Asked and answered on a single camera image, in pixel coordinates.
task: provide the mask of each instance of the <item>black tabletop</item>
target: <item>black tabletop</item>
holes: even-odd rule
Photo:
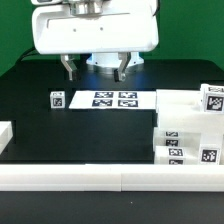
[[[77,90],[199,90],[223,85],[224,72],[203,60],[147,61],[122,83],[88,72],[68,80],[59,61],[25,61],[0,77],[0,120],[14,137],[2,164],[153,163],[152,110],[69,110]],[[66,93],[66,108],[50,109],[50,92]],[[0,192],[2,223],[223,223],[223,193]]]

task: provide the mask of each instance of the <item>white platform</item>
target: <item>white platform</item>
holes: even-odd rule
[[[224,166],[0,165],[1,191],[224,191]]]

